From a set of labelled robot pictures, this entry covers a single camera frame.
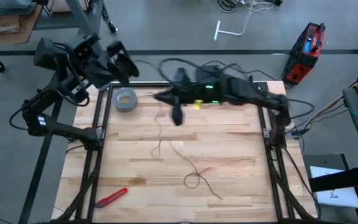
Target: red tool case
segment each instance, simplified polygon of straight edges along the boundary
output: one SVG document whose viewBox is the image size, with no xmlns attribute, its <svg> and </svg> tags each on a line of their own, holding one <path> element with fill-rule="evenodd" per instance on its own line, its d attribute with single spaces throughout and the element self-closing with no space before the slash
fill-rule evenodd
<svg viewBox="0 0 358 224">
<path fill-rule="evenodd" d="M 309 23 L 306 26 L 290 52 L 282 73 L 284 82 L 297 85 L 314 67 L 323 46 L 325 29 L 324 23 Z"/>
</svg>

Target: white cable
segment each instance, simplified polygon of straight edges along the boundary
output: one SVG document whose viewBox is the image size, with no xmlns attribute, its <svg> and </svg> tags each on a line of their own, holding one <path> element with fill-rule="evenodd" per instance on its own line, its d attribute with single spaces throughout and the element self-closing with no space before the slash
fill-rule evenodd
<svg viewBox="0 0 358 224">
<path fill-rule="evenodd" d="M 216 41 L 216 39 L 218 38 L 219 33 L 241 36 L 246 31 L 246 27 L 247 27 L 249 18 L 253 13 L 266 14 L 271 9 L 280 8 L 284 4 L 284 2 L 282 3 L 281 6 L 278 6 L 278 7 L 275 7 L 275 5 L 273 3 L 263 2 L 263 0 L 261 2 L 256 2 L 255 0 L 251 0 L 251 1 L 247 2 L 246 4 L 248 4 L 250 6 L 248 7 L 245 4 L 242 5 L 244 8 L 249 9 L 248 15 L 246 15 L 244 17 L 244 20 L 242 21 L 242 31 L 240 33 L 235 33 L 235 32 L 228 32 L 228 31 L 219 30 L 219 27 L 221 25 L 221 21 L 218 21 L 218 23 L 216 25 L 215 34 L 214 34 L 214 41 Z M 270 7 L 263 7 L 261 9 L 254 9 L 254 6 L 264 5 L 264 4 L 270 5 Z"/>
</svg>

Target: yellow label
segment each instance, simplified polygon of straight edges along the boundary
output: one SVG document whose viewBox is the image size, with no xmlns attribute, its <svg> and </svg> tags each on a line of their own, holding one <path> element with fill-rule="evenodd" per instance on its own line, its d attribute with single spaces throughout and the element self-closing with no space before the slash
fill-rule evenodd
<svg viewBox="0 0 358 224">
<path fill-rule="evenodd" d="M 203 101 L 202 101 L 202 100 L 196 100 L 196 101 L 194 101 L 194 109 L 200 110 L 202 104 L 203 104 Z"/>
</svg>

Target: black metal frame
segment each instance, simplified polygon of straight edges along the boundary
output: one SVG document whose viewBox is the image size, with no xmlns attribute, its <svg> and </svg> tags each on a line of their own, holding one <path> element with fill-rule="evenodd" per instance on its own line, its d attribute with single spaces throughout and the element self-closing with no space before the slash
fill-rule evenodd
<svg viewBox="0 0 358 224">
<path fill-rule="evenodd" d="M 104 95 L 104 92 L 107 91 L 108 96 L 107 96 L 107 102 L 106 102 L 106 107 L 104 110 L 103 124 L 102 124 L 102 129 L 107 130 L 113 89 L 117 88 L 117 87 L 122 87 L 122 86 L 123 85 L 119 84 L 119 83 L 111 83 L 109 85 L 109 88 L 107 88 L 104 91 L 99 92 L 98 99 L 96 102 L 96 109 L 95 109 L 95 113 L 94 113 L 93 123 L 92 123 L 93 127 L 97 127 L 97 125 L 98 125 L 103 95 Z M 135 82 L 135 83 L 131 83 L 129 85 L 129 87 L 133 87 L 133 88 L 139 88 L 139 87 L 151 87 L 152 88 L 152 87 L 169 87 L 169 86 L 170 86 L 170 84 L 167 82 L 139 82 L 139 83 Z M 265 82 L 260 82 L 259 86 L 268 90 L 267 83 L 265 83 Z M 57 119 L 57 115 L 58 115 L 58 111 L 60 109 L 61 103 L 62 103 L 61 101 L 57 102 L 53 109 L 52 117 L 55 119 Z M 270 124 L 275 123 L 273 113 L 270 110 L 267 110 L 267 111 L 268 111 Z M 265 130 L 267 129 L 267 124 L 266 124 L 266 120 L 265 120 L 265 116 L 264 116 L 264 109 L 260 106 L 258 106 L 258 114 L 259 114 L 259 119 L 260 119 L 260 126 L 262 128 L 262 134 L 263 134 L 265 132 Z M 103 146 L 104 146 L 105 137 L 106 137 L 106 131 L 103 131 L 102 149 L 97 152 L 96 162 L 95 162 L 95 169 L 99 169 L 99 170 L 101 168 L 101 161 L 102 161 L 102 157 L 103 157 Z M 270 138 L 269 138 L 269 136 L 267 136 L 265 134 L 263 134 L 263 137 L 264 137 L 264 145 L 265 145 L 267 163 L 269 164 L 269 162 L 270 162 L 269 160 L 273 160 L 272 153 L 271 153 L 272 149 L 269 146 Z M 33 178 L 31 181 L 30 189 L 27 193 L 25 204 L 22 209 L 22 214 L 21 214 L 21 217 L 19 220 L 20 224 L 27 223 L 27 221 L 29 219 L 30 211 L 32 208 L 32 204 L 34 202 L 36 192 L 37 192 L 40 177 L 42 175 L 42 169 L 44 168 L 44 164 L 45 164 L 45 160 L 46 160 L 46 156 L 47 156 L 47 152 L 48 152 L 48 147 L 50 145 L 51 140 L 52 140 L 52 136 L 46 136 L 44 143 L 42 145 L 40 157 L 37 161 L 37 165 L 36 165 L 36 168 L 35 168 L 35 171 L 33 174 Z M 285 171 L 282 152 L 281 152 L 281 150 L 276 150 L 276 153 L 277 153 L 277 163 L 278 163 L 280 176 L 282 177 L 284 184 L 288 185 L 287 173 Z M 81 180 L 81 187 L 84 186 L 85 182 L 89 178 L 92 156 L 93 156 L 93 153 L 88 151 L 87 155 L 86 155 L 86 159 L 85 159 L 85 164 L 84 164 L 83 176 L 82 176 L 82 180 Z M 282 206 L 280 203 L 280 196 L 278 193 L 277 181 L 272 177 L 272 175 L 270 173 L 270 169 L 271 169 L 271 167 L 269 167 L 269 176 L 270 176 L 270 181 L 271 181 L 271 185 L 272 185 L 272 193 L 273 193 L 273 200 L 274 200 L 274 204 L 275 204 L 275 211 L 276 211 L 277 219 L 278 219 L 279 223 L 285 223 L 285 224 L 304 224 L 304 223 L 338 224 L 338 223 L 333 223 L 333 222 L 324 222 L 321 220 L 296 219 L 295 213 L 293 210 L 293 205 L 291 204 L 291 201 L 289 201 L 289 199 L 286 197 L 285 197 L 285 205 L 287 206 L 288 218 L 284 218 Z M 76 208 L 75 219 L 70 220 L 70 221 L 60 221 L 59 223 L 92 223 L 91 221 L 93 219 L 94 203 L 96 201 L 96 193 L 98 190 L 98 179 L 99 179 L 99 172 L 96 174 L 96 178 L 92 184 L 91 195 L 90 195 L 90 200 L 89 200 L 89 204 L 88 204 L 88 212 L 86 214 L 86 218 L 81 217 L 81 214 L 83 211 L 83 200 L 80 200 L 80 203 L 78 204 L 78 206 Z"/>
</svg>

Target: metal bracket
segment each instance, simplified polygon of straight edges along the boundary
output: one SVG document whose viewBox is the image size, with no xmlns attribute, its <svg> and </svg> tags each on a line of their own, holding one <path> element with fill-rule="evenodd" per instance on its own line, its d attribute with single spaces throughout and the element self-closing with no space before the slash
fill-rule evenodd
<svg viewBox="0 0 358 224">
<path fill-rule="evenodd" d="M 264 138 L 270 138 L 270 135 L 269 135 L 270 129 L 264 128 L 264 129 L 262 129 L 262 132 L 264 134 Z"/>
</svg>

